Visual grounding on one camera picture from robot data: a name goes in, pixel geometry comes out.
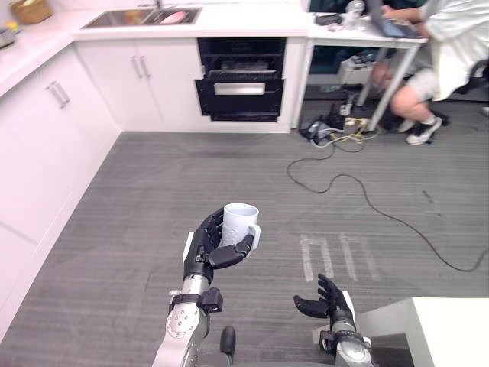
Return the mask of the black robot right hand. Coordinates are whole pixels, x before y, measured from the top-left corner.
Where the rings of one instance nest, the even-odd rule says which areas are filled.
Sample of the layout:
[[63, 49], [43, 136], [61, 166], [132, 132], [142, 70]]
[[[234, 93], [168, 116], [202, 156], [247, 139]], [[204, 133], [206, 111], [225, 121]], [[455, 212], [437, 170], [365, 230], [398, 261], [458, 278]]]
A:
[[318, 300], [307, 300], [299, 295], [293, 296], [297, 310], [308, 317], [329, 319], [331, 324], [342, 321], [354, 326], [353, 313], [343, 292], [324, 274], [318, 274], [317, 283]]

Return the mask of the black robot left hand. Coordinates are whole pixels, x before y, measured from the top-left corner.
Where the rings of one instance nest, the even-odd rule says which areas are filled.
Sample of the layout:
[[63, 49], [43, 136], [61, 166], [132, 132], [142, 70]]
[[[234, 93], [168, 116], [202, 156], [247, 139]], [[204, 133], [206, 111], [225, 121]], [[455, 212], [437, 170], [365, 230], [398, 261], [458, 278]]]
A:
[[183, 259], [183, 279], [199, 275], [211, 284], [215, 270], [230, 268], [244, 261], [256, 249], [259, 236], [254, 229], [248, 229], [240, 242], [220, 247], [223, 228], [222, 207], [207, 216], [193, 233]]

